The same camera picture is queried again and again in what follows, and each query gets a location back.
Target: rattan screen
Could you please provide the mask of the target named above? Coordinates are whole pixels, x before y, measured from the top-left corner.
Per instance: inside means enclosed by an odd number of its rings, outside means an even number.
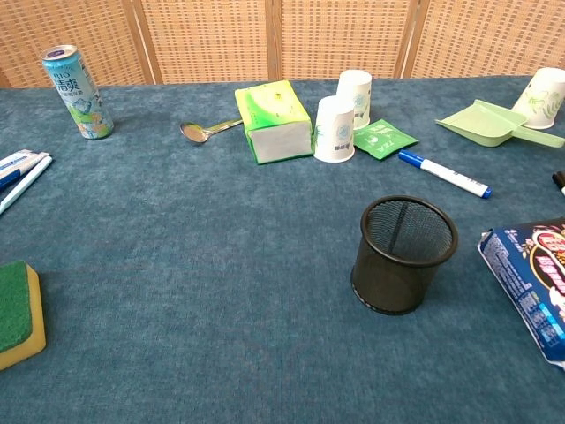
[[[0,71],[13,87],[51,87],[41,53],[74,44],[99,85],[146,81],[122,4],[108,0],[2,0]]]
[[[267,79],[264,0],[141,0],[162,82]]]
[[[359,68],[395,76],[409,0],[282,0],[282,75],[336,79]]]
[[[563,0],[431,0],[407,77],[532,75],[565,67]]]

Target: mesh pencil holder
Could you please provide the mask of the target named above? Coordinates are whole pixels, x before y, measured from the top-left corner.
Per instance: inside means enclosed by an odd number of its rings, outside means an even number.
[[[361,217],[361,234],[351,285],[366,306],[383,314],[416,309],[437,268],[457,247],[451,219],[410,196],[371,203]]]

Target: sponge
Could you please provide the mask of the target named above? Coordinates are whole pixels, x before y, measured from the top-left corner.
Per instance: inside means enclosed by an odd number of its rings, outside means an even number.
[[[25,262],[0,267],[0,370],[43,350],[45,328],[37,273]]]

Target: spoon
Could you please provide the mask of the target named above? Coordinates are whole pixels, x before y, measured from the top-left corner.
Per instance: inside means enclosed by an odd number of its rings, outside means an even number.
[[[232,126],[239,125],[243,121],[241,119],[232,119],[230,121],[221,122],[220,124],[210,126],[208,128],[203,128],[198,124],[193,122],[183,122],[180,125],[180,132],[190,141],[195,143],[203,144],[208,140],[208,137],[219,133],[220,131],[227,130]]]

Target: rio can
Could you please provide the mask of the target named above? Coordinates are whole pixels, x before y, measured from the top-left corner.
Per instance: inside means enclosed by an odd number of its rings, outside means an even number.
[[[97,140],[110,135],[114,123],[77,47],[47,49],[42,62],[82,136]]]

